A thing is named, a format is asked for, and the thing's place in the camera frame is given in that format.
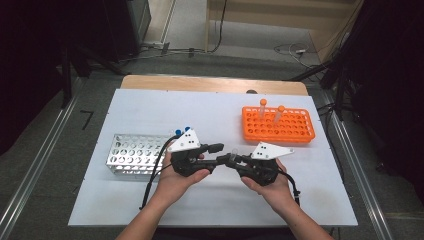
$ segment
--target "gray carpet floor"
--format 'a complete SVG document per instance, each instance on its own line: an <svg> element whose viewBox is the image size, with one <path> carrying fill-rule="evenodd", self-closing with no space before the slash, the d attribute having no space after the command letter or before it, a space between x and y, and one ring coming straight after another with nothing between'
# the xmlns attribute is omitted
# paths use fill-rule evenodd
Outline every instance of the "gray carpet floor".
<svg viewBox="0 0 424 240"><path fill-rule="evenodd" d="M248 79L286 80L304 71L295 63L264 61L212 55L172 55L162 58L140 59L124 62L120 67L132 74L172 74L189 76L218 76ZM114 239L122 228L73 228L67 223L75 203L78 188L94 150L103 121L115 89L120 87L122 76L109 70L96 69L81 91L80 97L63 132L51 153L44 171L10 235L10 239ZM325 104L323 91L314 79L306 79L309 94L316 106ZM62 94L59 93L28 126L16 144L0 156L0 209L3 211L19 186L44 138L56 119ZM87 115L81 110L93 111L93 117L83 130ZM373 186L385 213L422 213L424 208L415 196L413 187L399 176L375 171L379 162L365 130L346 114L346 123L363 168ZM332 125L329 127L345 173L346 190L359 222L357 227L334 230L336 239L377 239L372 222L355 179L346 161L340 141ZM395 239L424 239L422 218L400 218L391 214L388 223ZM222 236L204 232L211 239ZM291 239L285 233L255 239ZM175 235L158 235L156 239L185 239Z"/></svg>

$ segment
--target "white table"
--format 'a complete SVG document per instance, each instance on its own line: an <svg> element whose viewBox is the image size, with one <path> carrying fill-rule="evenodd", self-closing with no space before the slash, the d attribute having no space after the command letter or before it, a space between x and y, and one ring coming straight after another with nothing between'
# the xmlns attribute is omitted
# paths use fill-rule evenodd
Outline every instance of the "white table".
<svg viewBox="0 0 424 240"><path fill-rule="evenodd" d="M248 154L256 145L242 138L241 108L256 106L261 98L269 106L307 109L311 116L315 139L309 144L283 144L295 153L281 158L301 191L302 209L323 226L357 225L311 97L127 89L118 89L113 97L69 225L127 225L138 212L146 182L124 180L105 165L114 134L166 135L190 126L201 143L225 144L218 155L233 148ZM219 166L169 208L159 225L270 227L285 223L261 196L244 186L234 169Z"/></svg>

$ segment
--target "person's right hand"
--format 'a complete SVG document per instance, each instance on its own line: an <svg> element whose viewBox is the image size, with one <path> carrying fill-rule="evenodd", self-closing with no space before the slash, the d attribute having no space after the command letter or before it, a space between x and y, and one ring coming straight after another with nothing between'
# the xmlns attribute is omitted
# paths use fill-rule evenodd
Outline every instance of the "person's right hand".
<svg viewBox="0 0 424 240"><path fill-rule="evenodd" d="M284 167L280 160L276 159L276 162L284 172L287 172L286 167ZM261 186L248 177L242 177L241 181L248 188L262 195L268 204L271 205L272 209L278 213L280 213L285 206L291 205L289 203L295 202L290 193L288 180L282 174L278 174L275 182L267 186Z"/></svg>

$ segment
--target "floor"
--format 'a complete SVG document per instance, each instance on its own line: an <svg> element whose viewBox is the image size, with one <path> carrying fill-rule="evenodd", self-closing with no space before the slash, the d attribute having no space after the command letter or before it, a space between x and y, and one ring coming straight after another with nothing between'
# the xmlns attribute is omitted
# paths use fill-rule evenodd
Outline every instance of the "floor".
<svg viewBox="0 0 424 240"><path fill-rule="evenodd" d="M148 44L161 46L169 42L170 48L201 48L204 42L204 9L202 1L151 0L154 19L161 19L162 25L152 23L152 32L147 37ZM215 33L215 23L210 23L211 35ZM213 36L210 47L214 46ZM138 59L123 62L119 66L133 74L175 74L192 76L218 76L248 79L286 80L303 73L306 65L320 64L316 54L303 56L290 55L288 46L296 43L308 44L313 52L307 31L302 29L266 28L256 25L224 23L223 39L215 54L196 54L189 58L187 54L169 54L153 57L160 52L143 52ZM274 47L282 44L280 51ZM84 177L85 169L93 152L98 134L107 114L113 92L119 88L121 76L116 76L99 66L90 79L75 77L75 98L72 108L60 110L62 95L59 93L43 109L39 116L28 126L10 151L0 156L0 208L5 211L11 205L12 196L21 186L25 175L32 169L31 164L38 162L44 169L32 184L29 196L22 196L22 209L18 209L17 218L7 222L2 219L0 239L111 239L117 236L122 227L117 228L70 228L67 226L69 215L78 194L78 188ZM334 92L323 90L318 81L321 74L311 76L302 82L313 97L317 107L332 102ZM87 113L93 112L87 123ZM322 123L326 124L323 113ZM414 189L400 176L377 172L379 163L367 132L353 115L344 112L345 121L340 123L332 116L328 124L329 139L334 144L334 153L340 159L346 191L351 195L351 203L358 219L356 227L326 228L336 239L424 239L422 226L424 207L415 195ZM57 122L58 116L67 121ZM60 133L51 137L52 126ZM370 216L363 186L355 175L357 165L349 159L349 149L341 140L340 126L349 134L350 142L362 168L371 191L376 197L378 207L384 215L389 235L381 236L376 223ZM40 149L45 148L44 141L51 140L52 148L45 156ZM6 225L11 225L6 232ZM262 237L258 239L277 239ZM157 236L156 239L169 239L169 236Z"/></svg>

